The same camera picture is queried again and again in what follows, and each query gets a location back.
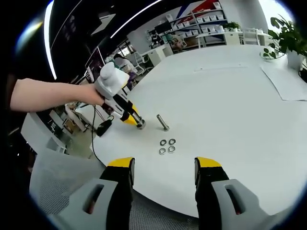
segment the human arm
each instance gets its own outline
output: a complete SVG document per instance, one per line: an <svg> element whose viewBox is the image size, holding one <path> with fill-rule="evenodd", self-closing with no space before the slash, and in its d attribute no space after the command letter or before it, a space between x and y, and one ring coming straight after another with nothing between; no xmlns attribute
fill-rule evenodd
<svg viewBox="0 0 307 230"><path fill-rule="evenodd" d="M70 102L102 105L104 100L93 84L73 85L22 79L15 84L10 107L13 111L38 112Z"/></svg>

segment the office room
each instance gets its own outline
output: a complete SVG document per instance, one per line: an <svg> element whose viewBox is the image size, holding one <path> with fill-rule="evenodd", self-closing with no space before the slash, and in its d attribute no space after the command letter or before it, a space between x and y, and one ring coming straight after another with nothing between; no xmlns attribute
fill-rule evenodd
<svg viewBox="0 0 307 230"><path fill-rule="evenodd" d="M271 229L299 203L307 40L281 1L57 0L29 25L24 74L78 91L9 130L58 228Z"/></svg>

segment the plant pot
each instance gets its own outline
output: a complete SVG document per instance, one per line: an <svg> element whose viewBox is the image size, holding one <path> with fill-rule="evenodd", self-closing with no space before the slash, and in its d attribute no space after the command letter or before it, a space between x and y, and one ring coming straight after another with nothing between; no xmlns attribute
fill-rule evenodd
<svg viewBox="0 0 307 230"><path fill-rule="evenodd" d="M301 54L298 54L296 51L287 50L287 58L288 67L295 69L296 71L300 71L305 57Z"/></svg>

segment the potted plant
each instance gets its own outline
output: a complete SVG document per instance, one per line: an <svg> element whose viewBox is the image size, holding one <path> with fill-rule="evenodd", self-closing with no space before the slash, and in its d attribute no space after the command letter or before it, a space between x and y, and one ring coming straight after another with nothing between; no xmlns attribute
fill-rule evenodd
<svg viewBox="0 0 307 230"><path fill-rule="evenodd" d="M238 32L238 29L240 28L240 25L236 22L230 22L223 25L224 29L228 29L232 32Z"/></svg>
<svg viewBox="0 0 307 230"><path fill-rule="evenodd" d="M266 59L277 59L287 54L288 67L299 71L304 58L307 56L307 40L302 37L296 25L291 21L287 22L281 15L280 17L281 19L271 18L271 24L281 29L279 34L269 30L269 35L274 39L274 43L270 43L269 46L274 49L274 52L264 48L263 57Z"/></svg>

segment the metal bolt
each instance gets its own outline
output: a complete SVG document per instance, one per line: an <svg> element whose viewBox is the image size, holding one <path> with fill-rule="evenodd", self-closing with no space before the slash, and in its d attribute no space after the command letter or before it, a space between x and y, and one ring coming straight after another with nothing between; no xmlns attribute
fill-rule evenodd
<svg viewBox="0 0 307 230"><path fill-rule="evenodd" d="M162 117L159 114L157 115L157 118L160 121L160 123L162 124L164 131L168 131L169 126L164 122L164 120L162 119Z"/></svg>

